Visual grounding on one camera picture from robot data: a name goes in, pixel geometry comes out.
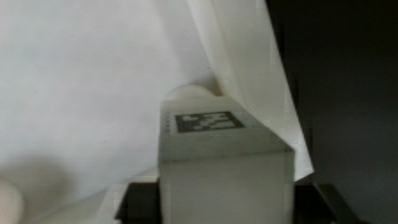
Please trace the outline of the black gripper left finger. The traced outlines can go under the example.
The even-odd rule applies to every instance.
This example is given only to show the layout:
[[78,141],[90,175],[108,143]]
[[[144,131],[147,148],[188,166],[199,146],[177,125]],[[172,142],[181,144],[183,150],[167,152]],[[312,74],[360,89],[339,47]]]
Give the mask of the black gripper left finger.
[[117,210],[120,224],[161,224],[158,183],[131,183]]

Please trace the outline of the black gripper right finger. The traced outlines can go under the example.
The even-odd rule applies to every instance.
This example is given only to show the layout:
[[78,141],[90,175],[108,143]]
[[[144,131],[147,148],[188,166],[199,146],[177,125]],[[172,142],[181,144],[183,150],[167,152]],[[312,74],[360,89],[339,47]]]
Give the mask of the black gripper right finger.
[[330,184],[295,186],[293,224],[369,224],[351,211]]

